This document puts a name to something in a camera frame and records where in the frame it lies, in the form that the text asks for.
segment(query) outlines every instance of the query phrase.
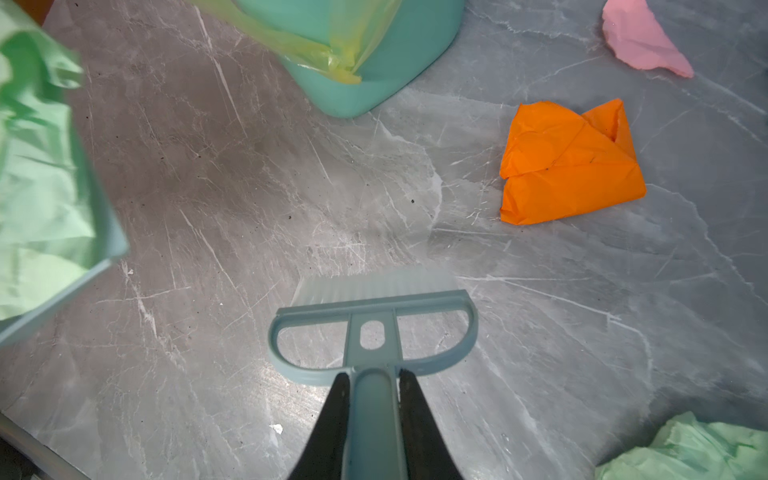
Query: brush handle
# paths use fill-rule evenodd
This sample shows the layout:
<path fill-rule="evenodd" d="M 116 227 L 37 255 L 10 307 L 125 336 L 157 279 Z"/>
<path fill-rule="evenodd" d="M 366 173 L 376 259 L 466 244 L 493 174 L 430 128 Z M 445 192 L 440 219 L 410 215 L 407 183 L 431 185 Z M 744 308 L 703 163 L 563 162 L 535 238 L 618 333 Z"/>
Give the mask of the brush handle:
<path fill-rule="evenodd" d="M 362 326 L 368 322 L 384 325 L 384 343 L 376 349 L 367 349 L 360 342 Z M 408 479 L 393 359 L 402 359 L 396 311 L 351 315 L 344 348 L 344 366 L 352 369 L 349 441 L 344 455 L 344 478 L 349 480 Z"/>
<path fill-rule="evenodd" d="M 400 337 L 397 330 L 397 316 L 419 315 L 422 313 L 440 313 L 461 310 L 467 314 L 468 325 L 464 337 L 451 349 L 440 352 L 437 355 L 421 359 L 404 360 L 400 350 Z M 336 375 L 346 373 L 353 375 L 358 364 L 355 360 L 345 358 L 343 366 L 333 369 L 307 369 L 289 362 L 277 345 L 277 336 L 280 330 L 292 326 L 317 325 L 321 323 L 349 322 L 345 357 L 349 353 L 351 345 L 350 334 L 357 335 L 356 345 L 359 346 L 359 328 L 354 332 L 350 330 L 353 316 L 366 314 L 384 314 L 386 318 L 393 318 L 392 322 L 382 321 L 385 328 L 385 344 L 374 352 L 386 353 L 379 356 L 380 366 L 392 367 L 396 374 L 400 369 L 407 369 L 417 376 L 431 375 L 447 369 L 461 361 L 475 345 L 478 335 L 478 312 L 475 304 L 469 298 L 466 290 L 451 290 L 438 293 L 420 293 L 418 295 L 392 296 L 374 300 L 355 300 L 352 302 L 324 303 L 320 305 L 291 306 L 277 310 L 277 315 L 270 325 L 268 332 L 270 346 L 270 361 L 275 369 L 288 379 L 304 385 L 330 386 Z M 385 348 L 392 342 L 393 348 Z"/>

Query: orange plastic bag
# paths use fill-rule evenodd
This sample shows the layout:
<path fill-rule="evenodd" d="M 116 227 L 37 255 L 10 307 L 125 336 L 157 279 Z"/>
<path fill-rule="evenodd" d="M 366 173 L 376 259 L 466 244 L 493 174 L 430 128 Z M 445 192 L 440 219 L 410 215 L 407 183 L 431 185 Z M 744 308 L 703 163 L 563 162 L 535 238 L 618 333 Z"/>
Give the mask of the orange plastic bag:
<path fill-rule="evenodd" d="M 550 101 L 520 105 L 509 129 L 502 220 L 530 225 L 645 195 L 624 103 L 583 115 Z"/>

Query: yellow plastic bag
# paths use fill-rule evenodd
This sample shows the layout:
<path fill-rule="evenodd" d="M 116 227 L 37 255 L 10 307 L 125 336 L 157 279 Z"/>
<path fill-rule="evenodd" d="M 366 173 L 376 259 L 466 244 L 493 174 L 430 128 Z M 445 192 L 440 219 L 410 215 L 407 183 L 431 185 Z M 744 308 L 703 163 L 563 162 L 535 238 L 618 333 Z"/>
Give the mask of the yellow plastic bag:
<path fill-rule="evenodd" d="M 327 0 L 330 45 L 276 30 L 243 13 L 232 0 L 190 1 L 297 65 L 343 84 L 358 84 L 358 68 L 379 46 L 402 0 Z"/>

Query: trash bin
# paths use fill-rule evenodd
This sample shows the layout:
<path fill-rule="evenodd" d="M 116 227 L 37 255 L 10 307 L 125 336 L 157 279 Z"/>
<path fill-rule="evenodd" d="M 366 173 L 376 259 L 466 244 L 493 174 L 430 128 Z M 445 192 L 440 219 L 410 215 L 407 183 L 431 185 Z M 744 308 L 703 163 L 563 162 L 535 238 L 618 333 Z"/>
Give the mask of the trash bin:
<path fill-rule="evenodd" d="M 364 51 L 371 31 L 385 31 L 381 42 L 354 72 L 361 77 L 357 84 L 341 83 L 324 76 L 317 70 L 325 68 L 315 63 L 315 70 L 290 60 L 294 45 L 290 38 L 271 35 L 272 48 L 304 90 L 306 96 L 323 112 L 333 117 L 351 118 L 366 113 L 416 78 L 430 66 L 451 44 L 461 24 L 464 0 L 191 0 L 232 22 L 238 28 L 259 39 L 265 28 L 271 33 L 293 34 L 295 38 L 330 45 L 333 50 L 334 35 L 345 35 L 353 44 L 351 50 Z M 237 18 L 237 9 L 225 2 L 235 2 L 240 12 L 258 25 L 245 25 Z M 396 14 L 389 23 L 387 15 L 372 13 L 381 8 Z"/>

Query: blue plastic handle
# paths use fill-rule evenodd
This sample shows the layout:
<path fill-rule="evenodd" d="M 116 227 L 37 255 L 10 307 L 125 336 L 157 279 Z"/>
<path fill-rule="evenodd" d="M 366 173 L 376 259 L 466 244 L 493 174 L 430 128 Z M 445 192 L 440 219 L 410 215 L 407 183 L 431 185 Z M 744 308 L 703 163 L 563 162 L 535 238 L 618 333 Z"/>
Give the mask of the blue plastic handle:
<path fill-rule="evenodd" d="M 403 359 L 399 348 L 399 330 L 397 317 L 421 313 L 439 313 L 461 310 L 467 314 L 468 325 L 464 337 L 451 349 L 437 355 L 421 359 Z M 350 358 L 350 353 L 358 352 L 359 327 L 376 314 L 385 328 L 384 344 L 376 350 L 378 358 Z M 289 362 L 280 352 L 277 337 L 280 331 L 293 326 L 319 325 L 322 323 L 348 322 L 346 347 L 343 366 L 331 369 L 307 369 Z M 353 302 L 326 303 L 321 305 L 295 306 L 277 310 L 269 330 L 270 361 L 275 369 L 286 378 L 296 383 L 313 386 L 330 386 L 333 379 L 341 372 L 352 375 L 356 368 L 372 366 L 394 367 L 395 374 L 400 369 L 407 369 L 416 374 L 430 375 L 445 370 L 461 361 L 475 345 L 478 335 L 478 313 L 475 304 L 466 290 L 452 290 L 440 293 L 422 293 L 419 295 L 394 296 L 385 299 L 357 300 Z"/>

